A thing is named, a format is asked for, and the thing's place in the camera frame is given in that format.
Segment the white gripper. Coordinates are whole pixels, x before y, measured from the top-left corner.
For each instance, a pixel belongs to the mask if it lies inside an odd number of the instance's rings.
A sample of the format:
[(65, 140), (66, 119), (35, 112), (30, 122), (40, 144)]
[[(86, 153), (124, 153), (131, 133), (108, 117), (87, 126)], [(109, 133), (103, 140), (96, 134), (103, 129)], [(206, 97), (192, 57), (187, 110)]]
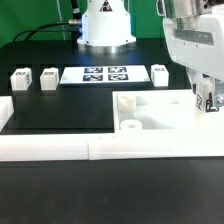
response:
[(187, 76), (193, 93), (196, 93), (199, 72), (216, 78), (212, 83), (213, 105), (223, 107), (224, 14), (198, 16), (193, 30), (178, 30), (173, 19), (164, 18), (163, 28), (171, 59), (190, 68)]

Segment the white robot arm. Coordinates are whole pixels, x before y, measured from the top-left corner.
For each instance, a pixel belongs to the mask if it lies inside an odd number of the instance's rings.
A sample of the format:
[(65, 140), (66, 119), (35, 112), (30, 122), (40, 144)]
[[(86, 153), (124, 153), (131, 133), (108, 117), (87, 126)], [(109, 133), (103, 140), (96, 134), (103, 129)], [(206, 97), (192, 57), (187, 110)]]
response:
[[(211, 106), (224, 106), (224, 0), (157, 0), (171, 59), (196, 75), (211, 78)], [(78, 47), (92, 52), (114, 52), (133, 44), (131, 18), (123, 0), (89, 0), (82, 15)]]

